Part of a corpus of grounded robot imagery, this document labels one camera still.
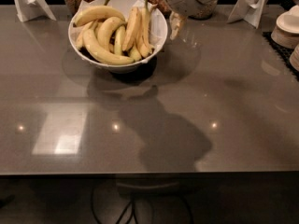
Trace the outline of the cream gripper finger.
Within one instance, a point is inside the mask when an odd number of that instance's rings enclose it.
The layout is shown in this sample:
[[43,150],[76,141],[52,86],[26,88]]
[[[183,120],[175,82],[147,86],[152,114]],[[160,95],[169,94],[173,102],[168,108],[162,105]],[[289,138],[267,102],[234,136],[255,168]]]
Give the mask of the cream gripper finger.
[[185,16],[182,16],[174,11],[171,12],[169,17],[170,27],[171,27],[171,34],[170,39],[175,40],[182,28],[184,27],[184,24],[186,22],[187,18]]

